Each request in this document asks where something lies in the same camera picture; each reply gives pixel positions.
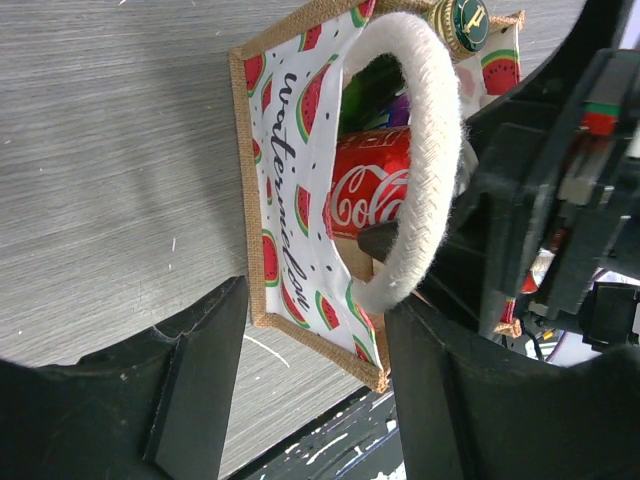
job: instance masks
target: white rope handle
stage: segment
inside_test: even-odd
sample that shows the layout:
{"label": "white rope handle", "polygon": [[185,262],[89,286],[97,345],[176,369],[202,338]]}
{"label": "white rope handle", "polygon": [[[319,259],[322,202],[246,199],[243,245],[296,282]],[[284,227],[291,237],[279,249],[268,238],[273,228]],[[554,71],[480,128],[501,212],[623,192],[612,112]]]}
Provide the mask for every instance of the white rope handle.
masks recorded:
{"label": "white rope handle", "polygon": [[369,283],[354,279],[354,300],[372,313],[409,296],[429,268],[445,234],[463,136],[458,79],[429,24],[404,12],[372,21],[345,57],[345,82],[385,53],[402,65],[411,101],[411,167],[385,268]]}

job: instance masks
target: purple item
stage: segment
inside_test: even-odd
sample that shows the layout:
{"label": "purple item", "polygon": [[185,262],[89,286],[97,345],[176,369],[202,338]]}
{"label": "purple item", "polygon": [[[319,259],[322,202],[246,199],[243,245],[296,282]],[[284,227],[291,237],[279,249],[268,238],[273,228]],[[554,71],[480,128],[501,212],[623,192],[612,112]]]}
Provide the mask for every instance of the purple item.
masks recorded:
{"label": "purple item", "polygon": [[409,125],[411,112],[407,94],[396,97],[380,115],[367,123],[364,130],[377,130],[380,128],[406,127]]}

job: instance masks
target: green bottle cap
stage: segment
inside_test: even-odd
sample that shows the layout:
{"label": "green bottle cap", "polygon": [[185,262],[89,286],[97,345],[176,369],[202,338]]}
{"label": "green bottle cap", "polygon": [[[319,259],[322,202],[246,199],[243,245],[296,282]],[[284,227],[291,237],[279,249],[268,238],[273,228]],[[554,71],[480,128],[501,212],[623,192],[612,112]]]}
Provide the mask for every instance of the green bottle cap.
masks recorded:
{"label": "green bottle cap", "polygon": [[487,43],[489,14],[482,0],[441,0],[423,17],[457,60],[469,58]]}

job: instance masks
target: gray wood-grain surface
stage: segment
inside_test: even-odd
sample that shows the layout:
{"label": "gray wood-grain surface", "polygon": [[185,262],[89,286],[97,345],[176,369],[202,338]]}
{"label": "gray wood-grain surface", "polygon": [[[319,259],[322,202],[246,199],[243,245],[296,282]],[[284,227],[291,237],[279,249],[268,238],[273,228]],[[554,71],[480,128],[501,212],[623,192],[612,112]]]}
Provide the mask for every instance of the gray wood-grain surface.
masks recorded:
{"label": "gray wood-grain surface", "polygon": [[[75,362],[246,272],[227,52],[302,3],[0,2],[0,356]],[[527,10],[527,73],[582,3],[488,6]],[[246,334],[223,476],[359,386]]]}

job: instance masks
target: coca-cola can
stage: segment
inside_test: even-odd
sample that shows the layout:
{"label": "coca-cola can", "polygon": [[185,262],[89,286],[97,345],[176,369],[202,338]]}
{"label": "coca-cola can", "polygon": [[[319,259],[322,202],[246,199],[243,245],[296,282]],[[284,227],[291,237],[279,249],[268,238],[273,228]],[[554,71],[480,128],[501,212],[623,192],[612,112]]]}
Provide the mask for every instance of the coca-cola can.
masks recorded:
{"label": "coca-cola can", "polygon": [[409,127],[345,135],[337,145],[331,225],[337,237],[395,219],[407,194]]}

